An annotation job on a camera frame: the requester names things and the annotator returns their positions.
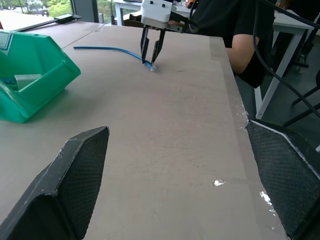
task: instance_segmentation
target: label on bin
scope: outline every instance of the label on bin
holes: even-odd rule
[[[0,52],[8,55],[13,37],[12,33],[0,31]]]

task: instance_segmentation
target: black cable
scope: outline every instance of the black cable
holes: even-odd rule
[[[278,6],[274,5],[272,2],[269,2],[268,0],[257,0],[257,2],[258,1],[263,2],[266,5],[269,5],[274,10],[277,10],[278,12],[283,13],[284,15],[287,15],[290,18],[293,18],[295,20],[298,20],[299,22],[302,22],[302,23],[307,24],[307,25],[309,25],[311,27],[314,27],[315,29],[320,29],[320,24],[316,24],[313,21],[309,21],[309,20],[304,19],[304,18],[302,18],[300,16],[297,16],[297,15],[291,13],[291,12],[288,12],[287,10],[284,10],[281,7],[278,7]]]
[[[278,79],[283,85],[285,85],[287,88],[289,88],[291,91],[293,91],[307,106],[308,108],[318,117],[320,118],[320,113],[305,99],[304,96],[302,96],[293,86],[291,86],[289,83],[287,83],[285,80],[283,80],[280,76],[278,76],[267,64],[266,62],[263,60],[263,58],[261,57],[260,53],[259,53],[259,49],[258,49],[258,45],[257,45],[257,40],[256,40],[256,36],[257,36],[257,25],[258,25],[258,19],[259,19],[259,1],[263,1],[263,2],[267,2],[268,4],[270,3],[269,1],[267,0],[258,0],[256,2],[256,5],[255,5],[255,18],[254,18],[254,27],[253,27],[253,47],[254,47],[254,50],[255,50],[255,53],[256,53],[256,56],[258,57],[259,61],[261,62],[261,64],[264,66],[264,68],[269,72],[271,73],[276,79]],[[277,9],[279,7],[273,5],[272,3],[270,3],[271,6],[274,8],[274,9]]]
[[[116,21],[115,21],[115,16],[114,16],[114,12],[112,10],[112,0],[110,1],[110,9],[111,9],[111,25],[116,25]]]
[[[191,10],[190,10],[190,14],[189,14],[189,29],[190,29],[190,32],[192,34],[195,34],[199,31],[199,28],[198,28],[198,25],[195,24],[193,21],[191,21],[191,17],[192,17],[192,14],[193,14],[193,11],[195,10],[196,8],[196,3],[199,3],[198,0],[195,0],[193,3],[192,3],[192,6],[191,6]]]

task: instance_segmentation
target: white table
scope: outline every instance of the white table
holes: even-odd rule
[[[118,26],[124,25],[124,15],[122,9],[130,9],[135,11],[140,11],[141,3],[132,2],[132,1],[123,1],[123,0],[113,0],[115,4],[115,13]],[[190,9],[182,6],[180,4],[176,5],[176,13],[184,17],[189,17]]]
[[[138,2],[128,2],[123,0],[114,0],[114,2],[115,2],[115,8],[116,8],[116,17],[118,19],[117,22],[119,26],[123,25],[122,9],[131,9],[131,10],[139,11],[141,8],[141,3],[138,3]],[[185,17],[189,16],[190,9],[182,5],[177,5],[176,7],[177,7],[178,14],[183,15]],[[288,49],[285,52],[285,55],[283,56],[283,59],[276,72],[279,76],[282,77],[290,63],[290,60],[293,54],[297,49],[297,46],[305,30],[313,30],[314,28],[302,22],[299,22],[295,19],[292,19],[291,17],[286,16],[282,13],[276,12],[273,29],[274,29],[273,44],[276,42],[276,39],[279,33],[294,34],[294,37],[292,38],[288,46]],[[264,115],[269,105],[269,102],[278,87],[278,84],[279,84],[279,81],[276,78],[274,78],[263,99],[262,99],[260,87],[254,90],[257,119],[261,119],[262,116]]]
[[[279,33],[289,33],[293,34],[293,38],[282,58],[282,61],[276,71],[280,77],[282,77],[297,49],[297,46],[305,32],[305,30],[313,30],[314,28],[306,25],[298,20],[295,20],[289,16],[282,13],[275,13],[275,20],[273,24],[274,35],[273,35],[273,45],[275,44]],[[261,119],[278,87],[279,81],[274,77],[272,82],[262,99],[260,87],[254,90],[255,95],[255,106],[256,106],[256,118]]]
[[[261,197],[223,40],[168,32],[151,72],[122,52],[73,49],[139,53],[139,28],[93,23],[88,32],[72,24],[73,31],[57,25],[46,34],[66,46],[81,75],[25,124],[0,121],[0,222],[67,139],[107,125],[102,184],[85,239],[286,240]],[[70,31],[84,35],[75,40]],[[158,35],[149,31],[151,40]]]

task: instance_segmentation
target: floor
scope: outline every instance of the floor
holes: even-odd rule
[[[308,57],[310,67],[302,69],[301,73],[296,73],[291,69],[285,77],[285,80],[299,90],[301,94],[316,86],[316,74],[320,69],[320,36],[316,36],[314,44],[315,47]],[[254,90],[242,80],[237,79],[236,81],[246,111],[253,118],[256,115]],[[268,84],[270,84],[270,80],[267,77],[261,86],[262,92],[268,89]],[[297,96],[290,89],[280,84],[263,115],[262,121],[282,126],[286,121],[307,110],[308,107],[302,102],[292,107],[291,104],[296,98]],[[320,91],[309,96],[307,100],[313,106],[318,104],[320,102]],[[303,135],[314,148],[320,145],[320,119],[314,114],[310,114],[288,128]]]

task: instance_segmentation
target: black t-shirt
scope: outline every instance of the black t-shirt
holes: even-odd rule
[[[320,0],[295,0],[290,5],[296,14],[304,19],[314,22],[320,11]]]
[[[200,0],[191,20],[198,25],[197,34],[222,37],[226,48],[232,47],[233,37],[239,34],[253,35],[258,0]],[[273,40],[274,10],[259,3],[257,37],[258,49],[264,59],[271,52]],[[256,54],[248,67],[239,75],[241,79],[257,88],[263,81],[265,69]]]

